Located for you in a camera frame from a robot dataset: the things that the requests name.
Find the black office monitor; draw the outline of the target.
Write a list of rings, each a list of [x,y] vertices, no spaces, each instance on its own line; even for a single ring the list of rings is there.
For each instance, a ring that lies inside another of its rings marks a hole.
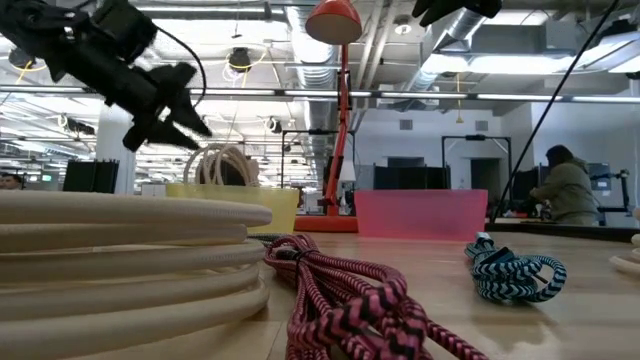
[[[62,190],[113,194],[118,170],[117,160],[69,161]]]

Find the yellow plastic bin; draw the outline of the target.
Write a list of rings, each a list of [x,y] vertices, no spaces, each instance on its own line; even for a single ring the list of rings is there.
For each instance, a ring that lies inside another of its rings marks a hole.
[[[166,186],[166,195],[254,204],[269,208],[272,212],[271,223],[250,227],[250,234],[292,233],[299,202],[299,191],[296,189],[213,184],[169,184]]]

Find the red desk lamp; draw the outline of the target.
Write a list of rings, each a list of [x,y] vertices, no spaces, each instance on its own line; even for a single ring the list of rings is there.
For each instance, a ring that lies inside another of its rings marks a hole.
[[[341,68],[338,71],[337,87],[338,131],[322,201],[326,206],[326,214],[298,216],[294,230],[317,233],[357,233],[357,218],[339,214],[337,189],[344,164],[344,150],[349,134],[348,120],[352,109],[348,47],[362,35],[361,20],[349,0],[322,0],[308,16],[305,30],[314,40],[340,46]]]

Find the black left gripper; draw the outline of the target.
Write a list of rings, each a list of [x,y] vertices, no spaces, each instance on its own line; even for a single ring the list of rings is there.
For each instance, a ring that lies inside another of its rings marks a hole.
[[[211,136],[192,103],[188,83],[196,69],[184,62],[159,67],[130,66],[115,52],[99,47],[65,47],[63,70],[101,94],[109,105],[116,104],[134,116],[158,116],[165,107],[163,121],[133,118],[133,126],[122,139],[125,148],[136,152],[144,143],[168,144],[189,150],[199,145],[177,128],[178,124],[199,135]]]

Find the black metal rig frame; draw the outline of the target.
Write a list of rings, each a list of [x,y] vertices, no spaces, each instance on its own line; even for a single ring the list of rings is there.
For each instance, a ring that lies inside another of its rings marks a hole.
[[[513,165],[513,150],[512,150],[512,141],[510,137],[506,136],[487,136],[483,134],[469,134],[469,135],[444,135],[440,138],[440,151],[441,151],[441,172],[442,172],[442,182],[449,189],[452,188],[451,185],[451,169],[447,163],[446,156],[449,152],[447,148],[446,142],[449,139],[453,139],[455,141],[464,140],[464,141],[476,141],[476,142],[484,142],[484,141],[492,141],[497,147],[499,147],[506,155],[507,155],[507,175],[511,176],[511,173],[514,169]]]

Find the black office partition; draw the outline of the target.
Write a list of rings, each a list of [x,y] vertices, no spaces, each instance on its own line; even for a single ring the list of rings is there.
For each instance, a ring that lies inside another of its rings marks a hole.
[[[375,190],[449,189],[450,167],[428,166],[421,157],[389,157],[374,166]]]

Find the pink plastic bin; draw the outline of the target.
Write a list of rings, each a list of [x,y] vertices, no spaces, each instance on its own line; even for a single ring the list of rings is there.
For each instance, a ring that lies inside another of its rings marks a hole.
[[[361,190],[359,233],[366,237],[470,241],[485,227],[485,190]]]

